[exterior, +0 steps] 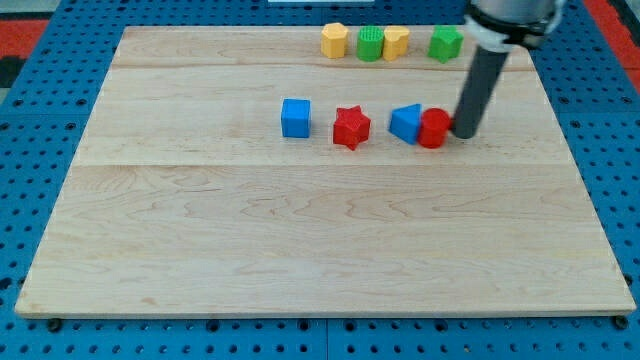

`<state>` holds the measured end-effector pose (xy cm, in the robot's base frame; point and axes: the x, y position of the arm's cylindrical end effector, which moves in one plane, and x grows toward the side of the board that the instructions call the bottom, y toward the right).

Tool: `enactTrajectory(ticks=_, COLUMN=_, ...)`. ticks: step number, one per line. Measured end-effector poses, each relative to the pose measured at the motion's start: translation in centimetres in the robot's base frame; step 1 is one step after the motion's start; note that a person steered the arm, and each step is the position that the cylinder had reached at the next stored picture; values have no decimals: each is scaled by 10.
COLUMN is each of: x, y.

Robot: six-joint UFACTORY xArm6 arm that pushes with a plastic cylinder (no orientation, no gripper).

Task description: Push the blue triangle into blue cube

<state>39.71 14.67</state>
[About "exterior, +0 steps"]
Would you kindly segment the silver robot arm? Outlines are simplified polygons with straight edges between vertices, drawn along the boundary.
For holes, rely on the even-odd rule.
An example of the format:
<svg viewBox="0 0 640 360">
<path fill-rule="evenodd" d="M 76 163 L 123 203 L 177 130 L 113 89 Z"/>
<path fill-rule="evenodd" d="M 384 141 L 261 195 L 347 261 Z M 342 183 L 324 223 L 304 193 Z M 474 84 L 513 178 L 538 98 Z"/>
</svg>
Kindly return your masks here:
<svg viewBox="0 0 640 360">
<path fill-rule="evenodd" d="M 566 0 L 468 0 L 464 18 L 478 45 L 494 53 L 539 48 L 558 27 Z"/>
</svg>

